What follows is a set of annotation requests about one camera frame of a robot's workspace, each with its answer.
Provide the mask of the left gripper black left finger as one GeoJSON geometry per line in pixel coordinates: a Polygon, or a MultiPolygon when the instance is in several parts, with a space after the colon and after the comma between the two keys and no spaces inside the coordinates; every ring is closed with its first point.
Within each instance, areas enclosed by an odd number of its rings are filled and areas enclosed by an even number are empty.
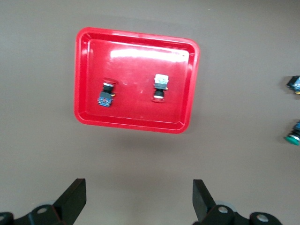
{"type": "Polygon", "coordinates": [[[86,180],[76,179],[53,203],[15,219],[15,225],[73,225],[87,201],[86,180]]]}

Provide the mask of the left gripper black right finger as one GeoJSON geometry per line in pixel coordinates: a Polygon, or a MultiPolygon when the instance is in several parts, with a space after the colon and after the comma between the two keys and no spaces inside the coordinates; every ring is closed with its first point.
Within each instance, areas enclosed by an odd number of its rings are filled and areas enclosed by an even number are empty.
{"type": "Polygon", "coordinates": [[[200,225],[233,225],[234,212],[217,205],[202,180],[193,180],[193,207],[200,225]]]}

